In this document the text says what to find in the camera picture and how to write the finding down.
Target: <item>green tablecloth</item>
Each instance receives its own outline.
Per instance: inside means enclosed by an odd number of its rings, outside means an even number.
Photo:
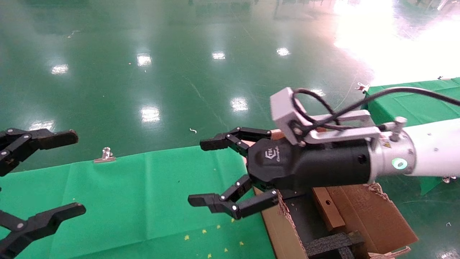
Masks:
[[[233,221],[187,202],[189,194],[223,192],[244,173],[232,150],[199,147],[79,162],[1,178],[0,209],[23,219],[71,202],[87,209],[18,259],[274,259],[260,214]]]
[[[424,88],[460,100],[460,77],[451,80],[435,80],[371,87],[366,95],[398,86]],[[407,118],[407,126],[460,118],[460,107],[419,94],[389,94],[369,103],[367,109],[371,113],[372,119],[376,124],[392,121],[396,116]],[[441,181],[442,179],[440,177],[420,177],[422,195],[429,192]]]

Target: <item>black cable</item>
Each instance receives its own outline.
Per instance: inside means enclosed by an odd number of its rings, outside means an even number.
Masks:
[[[453,104],[453,105],[460,106],[460,100],[456,100],[454,98],[450,98],[450,97],[447,97],[445,95],[432,92],[430,90],[426,90],[426,89],[422,89],[422,88],[415,88],[415,87],[392,87],[392,88],[385,89],[385,90],[383,90],[381,92],[378,92],[376,94],[370,95],[369,97],[364,98],[363,100],[358,101],[358,102],[356,102],[356,103],[354,103],[354,104],[352,104],[352,105],[340,110],[339,112],[337,112],[335,114],[332,114],[327,119],[314,122],[313,125],[306,127],[306,130],[310,131],[310,130],[316,129],[318,127],[324,127],[325,125],[329,126],[330,124],[328,124],[328,123],[336,120],[338,117],[344,115],[345,113],[351,112],[352,110],[362,106],[363,104],[367,104],[367,103],[369,103],[369,102],[371,102],[371,101],[373,101],[373,100],[375,100],[375,99],[377,99],[379,97],[382,97],[382,96],[387,95],[387,94],[392,94],[392,93],[421,94],[421,95],[432,97],[432,98],[435,98],[435,99],[438,99],[438,100],[441,100],[441,101],[445,101],[445,102]]]
[[[317,121],[315,119],[313,119],[312,117],[308,116],[303,110],[302,108],[299,106],[299,103],[298,103],[298,99],[297,99],[297,94],[307,94],[313,98],[315,98],[316,100],[318,100],[328,111],[331,115],[334,115],[335,112],[334,110],[331,108],[331,106],[329,106],[329,104],[323,99],[321,98],[321,96],[319,96],[317,93],[315,92],[312,92],[308,89],[305,89],[305,88],[298,88],[298,89],[295,89],[293,90],[293,94],[292,94],[292,97],[291,97],[291,101],[292,101],[292,104],[294,106],[294,109],[302,116],[304,117],[304,119],[306,119],[307,121],[311,122],[311,123],[316,123]],[[330,129],[330,130],[346,130],[346,129],[351,129],[353,127],[351,126],[341,126],[340,125],[340,122],[338,119],[335,119],[334,120],[335,123],[337,125],[332,125],[332,124],[325,124],[324,125],[324,128],[326,129]]]

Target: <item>shiny green epoxy floor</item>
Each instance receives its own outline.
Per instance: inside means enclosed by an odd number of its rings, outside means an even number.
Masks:
[[[363,97],[357,82],[459,76],[459,10],[450,0],[2,1],[0,129],[79,134],[21,170],[105,146],[124,156],[271,129],[269,96],[286,86],[335,108]],[[418,197],[417,179],[381,182],[421,239],[403,258],[458,257],[458,184]]]

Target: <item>cardboard box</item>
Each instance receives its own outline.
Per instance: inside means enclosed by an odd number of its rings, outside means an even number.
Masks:
[[[273,138],[282,137],[281,132],[272,132]],[[363,258],[391,259],[409,252],[407,245],[418,241],[395,204],[377,183],[313,188],[313,193],[331,234],[358,231],[363,237],[367,252]],[[299,237],[300,229],[292,220],[291,213],[280,199],[279,206],[263,211],[262,216],[278,259],[307,259]]]

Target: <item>bolt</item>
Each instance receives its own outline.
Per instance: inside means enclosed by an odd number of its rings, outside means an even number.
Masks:
[[[295,133],[296,135],[302,135],[303,132],[302,132],[302,130],[299,129],[299,128],[294,128],[294,133]]]
[[[392,130],[392,134],[390,136],[390,140],[393,142],[398,142],[399,141],[399,134],[401,133],[401,130],[406,126],[407,119],[404,117],[396,117],[394,120],[395,127]]]

